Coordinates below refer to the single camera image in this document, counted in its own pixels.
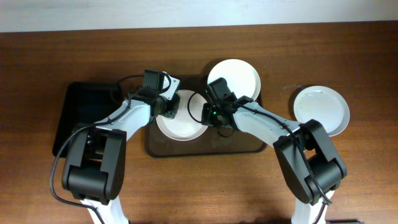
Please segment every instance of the plate rim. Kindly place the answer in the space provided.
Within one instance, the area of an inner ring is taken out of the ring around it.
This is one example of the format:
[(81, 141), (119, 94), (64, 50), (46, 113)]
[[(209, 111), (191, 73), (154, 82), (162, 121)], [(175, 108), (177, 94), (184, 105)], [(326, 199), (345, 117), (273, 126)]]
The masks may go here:
[(218, 63), (210, 70), (209, 75), (208, 75), (208, 77), (207, 77), (207, 84), (209, 84), (209, 78), (210, 78), (212, 72), (214, 73), (214, 69), (215, 69), (217, 66), (221, 66), (222, 63), (233, 62), (233, 61), (238, 62), (238, 63), (243, 63), (243, 64), (246, 64), (246, 65), (249, 65), (250, 68), (251, 68), (251, 70), (252, 70), (252, 71), (255, 71), (255, 74), (254, 74), (253, 72), (251, 72), (251, 74), (254, 76), (254, 81), (255, 81), (255, 83), (256, 83), (256, 86), (254, 87), (255, 89), (254, 89), (253, 95), (250, 96), (250, 97), (251, 97), (253, 100), (256, 100), (256, 99), (259, 97), (259, 94), (260, 94), (260, 91), (261, 91), (261, 79), (260, 79), (259, 72), (258, 72), (250, 63), (245, 62), (244, 60), (241, 60), (241, 59), (230, 58), (230, 59), (226, 59), (226, 60), (223, 60), (223, 61), (221, 61), (221, 62), (218, 62)]
[(156, 120), (157, 127), (158, 127), (158, 128), (160, 129), (160, 131), (161, 131), (164, 135), (166, 135), (168, 138), (173, 139), (173, 140), (176, 140), (176, 141), (189, 141), (189, 140), (193, 140), (193, 139), (199, 138), (199, 137), (207, 130), (207, 128), (208, 128), (208, 126), (202, 125), (202, 127), (200, 127), (200, 129), (195, 133), (195, 134), (199, 133), (199, 135), (194, 136), (194, 137), (174, 138), (174, 137), (171, 137), (171, 136), (169, 136), (168, 134), (166, 134), (165, 131), (160, 127), (159, 121), (162, 123), (162, 125), (165, 126), (165, 124), (164, 124), (164, 119), (166, 119), (166, 118), (163, 117), (163, 116), (161, 116), (161, 115), (158, 116), (158, 117), (156, 117), (155, 120)]
[(303, 123), (303, 119), (299, 120), (299, 117), (297, 116), (297, 114), (299, 114), (297, 111), (297, 107), (298, 107), (297, 102), (298, 102), (299, 98), (303, 97), (304, 94), (314, 92), (314, 91), (325, 91), (325, 92), (332, 94), (332, 96), (336, 97), (337, 100), (339, 101), (339, 103), (341, 104), (341, 106), (343, 107), (344, 113), (343, 113), (343, 119), (341, 120), (341, 123), (338, 125), (338, 127), (336, 129), (334, 129), (328, 133), (329, 136), (331, 136), (331, 137), (336, 136), (337, 134), (340, 134), (341, 132), (343, 132), (346, 129), (346, 127), (348, 126), (348, 123), (349, 123), (349, 118), (350, 118), (349, 106), (347, 104), (347, 101), (343, 98), (343, 96), (332, 88), (317, 85), (317, 86), (306, 87), (303, 90), (301, 90), (295, 97), (294, 103), (293, 103), (293, 111), (294, 111), (295, 119), (298, 122)]

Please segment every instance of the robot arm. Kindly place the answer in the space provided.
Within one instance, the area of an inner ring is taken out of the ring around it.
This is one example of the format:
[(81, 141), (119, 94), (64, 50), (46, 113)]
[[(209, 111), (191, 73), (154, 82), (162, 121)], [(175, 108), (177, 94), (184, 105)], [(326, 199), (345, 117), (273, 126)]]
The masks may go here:
[[(203, 124), (235, 128), (275, 149), (284, 179), (297, 198), (292, 223), (324, 223), (322, 203), (340, 186), (347, 168), (323, 126), (315, 120), (301, 124), (281, 118), (246, 96), (237, 99), (223, 78), (210, 83), (206, 92), (211, 103), (203, 107)], [(304, 149), (315, 149), (316, 154), (307, 160)]]
[(118, 198), (124, 179), (126, 141), (158, 115), (175, 117), (179, 84), (179, 79), (165, 72), (146, 70), (139, 93), (97, 122), (107, 124), (82, 131), (71, 141), (62, 186), (82, 204), (96, 208), (98, 214), (89, 209), (95, 223), (101, 223), (98, 215), (104, 223), (128, 223)]

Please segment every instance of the white wall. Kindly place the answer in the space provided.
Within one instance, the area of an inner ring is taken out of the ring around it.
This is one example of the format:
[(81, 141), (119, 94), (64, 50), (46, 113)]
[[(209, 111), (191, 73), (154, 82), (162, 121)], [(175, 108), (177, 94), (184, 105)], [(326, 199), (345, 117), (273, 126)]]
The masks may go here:
[(398, 0), (0, 0), (0, 32), (398, 20)]

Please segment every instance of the wood grain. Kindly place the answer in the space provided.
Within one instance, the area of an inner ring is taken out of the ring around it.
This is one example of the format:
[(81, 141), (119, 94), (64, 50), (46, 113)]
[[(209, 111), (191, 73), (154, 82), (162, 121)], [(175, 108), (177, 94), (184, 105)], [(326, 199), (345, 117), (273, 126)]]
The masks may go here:
[[(0, 223), (91, 223), (54, 200), (52, 144), (67, 85), (114, 82), (144, 69), (206, 74), (226, 58), (260, 73), (264, 107), (293, 119), (285, 86), (325, 85), (349, 104), (332, 140), (348, 167), (327, 220), (398, 223), (398, 22), (0, 34)], [(153, 159), (127, 144), (121, 191), (132, 222), (289, 219), (294, 196), (271, 148), (260, 154)], [(63, 161), (57, 169), (61, 189)]]

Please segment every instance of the white bowl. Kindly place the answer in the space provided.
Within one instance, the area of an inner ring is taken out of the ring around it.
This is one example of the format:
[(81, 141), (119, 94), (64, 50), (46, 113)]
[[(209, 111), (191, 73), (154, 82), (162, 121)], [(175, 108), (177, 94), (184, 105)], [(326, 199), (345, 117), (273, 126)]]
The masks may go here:
[[(188, 99), (193, 93), (191, 90), (177, 91), (180, 96), (180, 104), (174, 119), (168, 119), (163, 116), (156, 118), (159, 129), (167, 137), (178, 141), (188, 141), (199, 137), (206, 131), (207, 126), (197, 123), (188, 114)], [(201, 120), (201, 111), (205, 103), (206, 100), (199, 94), (193, 96), (190, 102), (191, 114), (199, 121)]]
[(349, 122), (347, 102), (338, 92), (325, 86), (303, 89), (294, 100), (293, 109), (297, 121), (306, 123), (315, 119), (329, 136), (344, 131)]
[(260, 94), (259, 74), (245, 61), (228, 59), (218, 63), (211, 70), (207, 84), (218, 78), (225, 78), (228, 88), (235, 93), (237, 98), (248, 96), (256, 100)]

